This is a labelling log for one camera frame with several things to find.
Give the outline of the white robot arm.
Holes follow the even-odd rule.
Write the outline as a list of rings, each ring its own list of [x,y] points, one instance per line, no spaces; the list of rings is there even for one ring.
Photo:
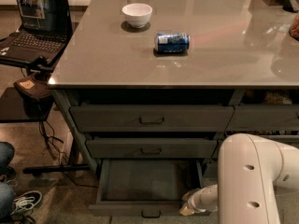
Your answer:
[[[218,183],[183,196],[183,216],[216,212],[219,224],[280,224],[276,195],[299,189],[299,149],[239,133],[218,155]]]

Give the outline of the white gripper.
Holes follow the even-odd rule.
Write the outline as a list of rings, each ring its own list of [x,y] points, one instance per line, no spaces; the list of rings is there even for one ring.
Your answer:
[[[202,191],[200,189],[193,189],[185,193],[181,200],[183,201],[179,213],[183,216],[192,216],[195,213],[203,213],[205,209],[201,206]]]

